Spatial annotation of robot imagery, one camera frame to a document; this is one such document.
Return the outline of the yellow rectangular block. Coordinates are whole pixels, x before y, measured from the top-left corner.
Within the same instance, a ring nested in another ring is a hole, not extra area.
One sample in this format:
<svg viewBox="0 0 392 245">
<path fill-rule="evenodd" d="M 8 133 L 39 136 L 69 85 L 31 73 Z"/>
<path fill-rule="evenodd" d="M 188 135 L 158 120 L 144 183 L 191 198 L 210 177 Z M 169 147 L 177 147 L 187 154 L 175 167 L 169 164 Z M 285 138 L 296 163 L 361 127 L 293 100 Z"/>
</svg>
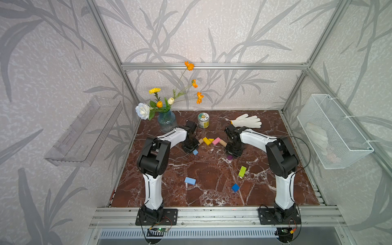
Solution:
<svg viewBox="0 0 392 245">
<path fill-rule="evenodd" d="M 208 145 L 208 146 L 212 143 L 212 141 L 211 141 L 210 139 L 208 139 L 207 137 L 204 137 L 204 138 L 203 138 L 203 142 L 204 142 L 206 145 Z"/>
</svg>

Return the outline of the pink rectangular block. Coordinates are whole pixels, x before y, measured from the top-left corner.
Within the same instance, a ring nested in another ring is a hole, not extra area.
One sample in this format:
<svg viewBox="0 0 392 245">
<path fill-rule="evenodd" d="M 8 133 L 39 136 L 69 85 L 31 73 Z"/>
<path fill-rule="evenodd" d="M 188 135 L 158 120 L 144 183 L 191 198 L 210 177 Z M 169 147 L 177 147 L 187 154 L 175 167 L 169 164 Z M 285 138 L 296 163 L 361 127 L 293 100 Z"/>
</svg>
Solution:
<svg viewBox="0 0 392 245">
<path fill-rule="evenodd" d="M 216 146 L 217 144 L 220 143 L 220 141 L 221 141 L 221 139 L 220 139 L 219 137 L 217 137 L 217 138 L 212 142 L 212 144 L 214 144 L 214 145 Z"/>
</svg>

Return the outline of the lime green block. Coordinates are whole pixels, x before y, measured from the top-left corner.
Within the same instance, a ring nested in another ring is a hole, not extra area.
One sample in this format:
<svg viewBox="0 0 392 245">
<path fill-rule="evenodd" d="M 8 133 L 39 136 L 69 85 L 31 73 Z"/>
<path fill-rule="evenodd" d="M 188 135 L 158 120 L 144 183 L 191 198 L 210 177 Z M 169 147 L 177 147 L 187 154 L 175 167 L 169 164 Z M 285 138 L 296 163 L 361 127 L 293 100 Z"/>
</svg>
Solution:
<svg viewBox="0 0 392 245">
<path fill-rule="evenodd" d="M 242 179 L 244 177 L 246 171 L 247 171 L 247 168 L 245 166 L 242 166 L 240 171 L 239 171 L 238 176 Z"/>
</svg>

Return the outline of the dark blue cube block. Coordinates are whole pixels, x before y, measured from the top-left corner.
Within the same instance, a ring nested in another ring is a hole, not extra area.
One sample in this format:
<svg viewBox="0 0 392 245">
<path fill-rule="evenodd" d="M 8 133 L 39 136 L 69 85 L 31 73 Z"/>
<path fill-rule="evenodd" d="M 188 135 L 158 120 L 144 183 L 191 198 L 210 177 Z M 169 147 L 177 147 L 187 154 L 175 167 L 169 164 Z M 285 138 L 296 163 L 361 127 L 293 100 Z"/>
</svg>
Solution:
<svg viewBox="0 0 392 245">
<path fill-rule="evenodd" d="M 236 193 L 236 192 L 240 189 L 240 187 L 239 187 L 237 184 L 234 184 L 234 185 L 231 187 L 231 189 L 233 190 L 234 193 Z"/>
</svg>

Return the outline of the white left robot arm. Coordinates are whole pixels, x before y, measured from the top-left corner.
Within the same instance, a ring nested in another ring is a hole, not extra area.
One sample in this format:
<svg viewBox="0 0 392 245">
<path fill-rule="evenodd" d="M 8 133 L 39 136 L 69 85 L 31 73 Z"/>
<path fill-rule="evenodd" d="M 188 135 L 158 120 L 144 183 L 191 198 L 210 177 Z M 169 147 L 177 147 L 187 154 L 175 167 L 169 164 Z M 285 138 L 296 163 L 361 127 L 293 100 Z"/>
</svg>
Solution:
<svg viewBox="0 0 392 245">
<path fill-rule="evenodd" d="M 164 210 L 161 193 L 162 175 L 168 166 L 170 150 L 178 144 L 181 144 L 187 154 L 196 150 L 199 146 L 196 130 L 197 124 L 188 120 L 184 126 L 175 127 L 166 134 L 146 139 L 137 160 L 137 167 L 143 174 L 146 187 L 146 200 L 140 208 L 143 216 L 155 221 L 162 220 Z"/>
</svg>

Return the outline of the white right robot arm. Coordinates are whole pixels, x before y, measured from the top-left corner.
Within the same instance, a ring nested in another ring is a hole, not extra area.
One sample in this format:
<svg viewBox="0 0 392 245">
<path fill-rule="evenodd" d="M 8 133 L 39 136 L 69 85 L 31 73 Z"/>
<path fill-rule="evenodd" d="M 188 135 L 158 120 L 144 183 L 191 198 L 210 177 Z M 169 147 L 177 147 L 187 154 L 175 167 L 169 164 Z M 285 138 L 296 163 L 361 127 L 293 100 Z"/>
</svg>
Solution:
<svg viewBox="0 0 392 245">
<path fill-rule="evenodd" d="M 269 168 L 276 178 L 275 203 L 269 213 L 279 224 L 294 218 L 294 178 L 299 160 L 291 141 L 287 137 L 267 136 L 247 127 L 236 128 L 233 125 L 227 126 L 225 133 L 229 140 L 225 146 L 226 152 L 234 158 L 242 155 L 244 144 L 254 146 L 267 154 Z"/>
</svg>

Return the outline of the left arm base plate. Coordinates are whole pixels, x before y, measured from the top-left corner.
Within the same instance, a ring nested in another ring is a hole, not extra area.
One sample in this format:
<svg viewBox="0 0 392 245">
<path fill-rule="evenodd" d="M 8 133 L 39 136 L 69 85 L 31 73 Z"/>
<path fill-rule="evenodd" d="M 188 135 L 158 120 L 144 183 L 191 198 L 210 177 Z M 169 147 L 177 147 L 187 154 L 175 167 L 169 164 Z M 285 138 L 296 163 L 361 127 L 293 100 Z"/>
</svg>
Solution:
<svg viewBox="0 0 392 245">
<path fill-rule="evenodd" d="M 152 210 L 142 208 L 138 211 L 136 222 L 137 226 L 152 225 L 176 225 L 178 218 L 178 209 L 159 208 Z"/>
</svg>

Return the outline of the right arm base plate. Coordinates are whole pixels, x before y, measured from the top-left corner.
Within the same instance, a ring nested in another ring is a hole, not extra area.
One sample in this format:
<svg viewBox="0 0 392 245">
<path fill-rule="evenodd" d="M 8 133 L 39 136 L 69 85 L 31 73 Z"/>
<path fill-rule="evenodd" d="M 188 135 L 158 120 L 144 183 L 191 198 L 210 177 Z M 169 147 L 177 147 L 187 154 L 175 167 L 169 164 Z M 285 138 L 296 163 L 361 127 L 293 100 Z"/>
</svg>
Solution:
<svg viewBox="0 0 392 245">
<path fill-rule="evenodd" d="M 297 205 L 283 210 L 280 207 L 268 208 L 260 206 L 258 208 L 258 218 L 261 225 L 301 225 L 302 220 Z"/>
</svg>

